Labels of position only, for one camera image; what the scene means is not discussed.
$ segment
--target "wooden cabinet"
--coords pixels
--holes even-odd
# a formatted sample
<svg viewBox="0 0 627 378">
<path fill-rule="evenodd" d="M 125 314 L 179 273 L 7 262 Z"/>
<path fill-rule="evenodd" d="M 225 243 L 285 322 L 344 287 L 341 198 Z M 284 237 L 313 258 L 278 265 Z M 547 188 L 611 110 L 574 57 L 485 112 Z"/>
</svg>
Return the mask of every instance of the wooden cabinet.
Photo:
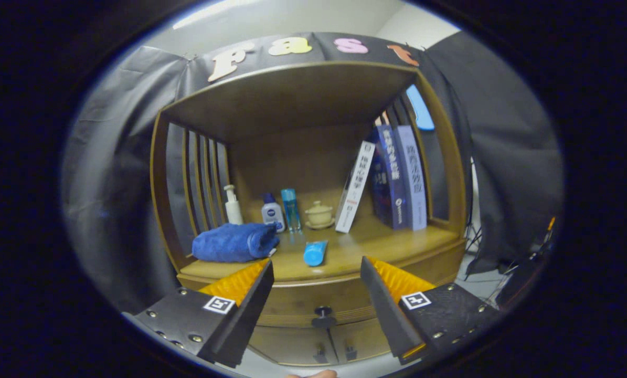
<svg viewBox="0 0 627 378">
<path fill-rule="evenodd" d="M 339 364 L 330 337 L 319 328 L 255 327 L 250 347 L 273 362 L 293 366 Z"/>
<path fill-rule="evenodd" d="M 390 353 L 378 319 L 338 325 L 330 329 L 339 363 L 351 363 Z"/>
<path fill-rule="evenodd" d="M 280 234 L 272 256 L 272 292 L 251 340 L 251 347 L 264 356 L 279 363 L 318 364 L 314 356 L 321 346 L 330 361 L 332 345 L 327 335 L 310 328 L 318 306 L 332 307 L 339 321 L 333 333 L 342 360 L 347 343 L 357 350 L 356 359 L 385 349 L 380 346 L 384 340 L 366 287 L 359 279 L 362 256 L 404 268 L 435 285 L 454 280 L 464 253 L 466 210 L 462 161 L 452 127 L 416 67 L 373 62 L 316 62 L 251 72 L 212 84 L 159 112 L 151 154 L 155 214 L 177 277 L 182 285 L 200 289 L 248 264 L 199 261 L 191 251 L 183 250 L 166 181 L 171 124 L 186 129 L 181 139 L 182 179 L 195 232 L 226 220 L 221 186 L 228 182 L 236 186 L 246 222 L 261 221 L 261 194 L 272 192 L 278 200 L 285 187 L 296 190 L 304 217 L 304 209 L 313 201 L 321 200 L 336 210 L 359 142 L 374 120 L 411 85 L 419 89 L 435 124 L 448 191 L 447 219 L 433 217 L 428 206 L 426 229 L 392 230 L 373 215 L 365 192 L 349 234 L 335 232 L 333 227 Z M 409 123 L 428 182 L 420 133 L 412 117 Z M 432 203 L 429 189 L 427 199 Z M 328 241 L 325 261 L 307 266 L 304 246 L 320 240 Z"/>
</svg>

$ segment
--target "letter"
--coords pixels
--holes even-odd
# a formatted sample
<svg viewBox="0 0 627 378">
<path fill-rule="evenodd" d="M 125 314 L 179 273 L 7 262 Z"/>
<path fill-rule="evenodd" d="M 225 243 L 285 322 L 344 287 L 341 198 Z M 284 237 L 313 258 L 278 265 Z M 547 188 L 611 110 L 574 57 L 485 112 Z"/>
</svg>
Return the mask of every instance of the letter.
<svg viewBox="0 0 627 378">
<path fill-rule="evenodd" d="M 366 54 L 369 52 L 367 46 L 362 45 L 361 41 L 355 38 L 337 38 L 334 40 L 337 50 L 342 53 L 349 54 Z"/>
<path fill-rule="evenodd" d="M 273 41 L 269 54 L 274 56 L 290 53 L 303 54 L 311 50 L 313 50 L 313 47 L 309 46 L 309 41 L 306 38 L 290 37 Z"/>
<path fill-rule="evenodd" d="M 409 63 L 412 66 L 416 66 L 416 67 L 419 66 L 418 62 L 416 62 L 416 60 L 413 60 L 411 58 L 411 53 L 409 51 L 404 50 L 402 46 L 388 45 L 388 48 L 390 48 L 390 50 L 395 51 L 395 54 L 397 54 L 397 57 L 402 59 L 404 62 Z"/>
<path fill-rule="evenodd" d="M 215 67 L 213 68 L 213 74 L 208 77 L 208 81 L 214 81 L 220 79 L 220 77 L 227 76 L 238 68 L 232 63 L 240 63 L 246 58 L 246 51 L 253 50 L 255 44 L 251 41 L 243 43 L 231 50 L 223 51 L 213 58 Z"/>
</svg>

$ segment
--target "perfume bottle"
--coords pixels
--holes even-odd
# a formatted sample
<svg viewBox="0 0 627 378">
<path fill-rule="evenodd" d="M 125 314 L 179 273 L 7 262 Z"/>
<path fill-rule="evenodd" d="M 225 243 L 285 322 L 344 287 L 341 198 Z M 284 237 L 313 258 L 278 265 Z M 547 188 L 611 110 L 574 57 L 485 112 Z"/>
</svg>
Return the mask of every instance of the perfume bottle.
<svg viewBox="0 0 627 378">
<path fill-rule="evenodd" d="M 285 218 L 288 221 L 290 232 L 301 232 L 302 223 L 299 220 L 299 209 L 297 208 L 297 200 L 294 195 L 294 189 L 283 189 L 280 191 L 283 198 L 283 207 L 285 208 Z"/>
</svg>

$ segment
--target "white bottle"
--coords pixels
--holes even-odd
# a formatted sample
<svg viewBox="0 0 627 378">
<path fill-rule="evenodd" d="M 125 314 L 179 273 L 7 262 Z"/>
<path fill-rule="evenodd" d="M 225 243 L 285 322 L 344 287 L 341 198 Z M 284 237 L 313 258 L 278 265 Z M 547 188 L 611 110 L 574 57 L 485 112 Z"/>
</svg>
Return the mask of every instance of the white bottle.
<svg viewBox="0 0 627 378">
<path fill-rule="evenodd" d="M 263 196 L 264 206 L 262 207 L 262 220 L 265 225 L 275 223 L 277 225 L 276 232 L 285 230 L 285 221 L 283 220 L 283 210 L 280 205 L 275 203 L 275 198 L 271 193 L 265 193 Z"/>
<path fill-rule="evenodd" d="M 239 201 L 236 200 L 236 194 L 234 194 L 234 185 L 225 186 L 225 191 L 227 191 L 227 203 L 225 203 L 225 208 L 227 209 L 227 220 L 229 220 L 229 223 L 235 225 L 243 225 L 243 217 L 241 217 Z"/>
</svg>

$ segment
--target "blue tube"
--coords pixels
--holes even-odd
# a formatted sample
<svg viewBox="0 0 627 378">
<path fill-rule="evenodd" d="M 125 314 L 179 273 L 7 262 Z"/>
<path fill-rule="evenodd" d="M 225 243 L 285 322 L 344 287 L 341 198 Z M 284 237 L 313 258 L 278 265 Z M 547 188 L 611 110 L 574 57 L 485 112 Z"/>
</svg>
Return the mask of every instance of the blue tube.
<svg viewBox="0 0 627 378">
<path fill-rule="evenodd" d="M 325 258 L 326 248 L 327 240 L 306 243 L 306 248 L 304 248 L 304 263 L 308 266 L 318 266 L 322 264 Z"/>
</svg>

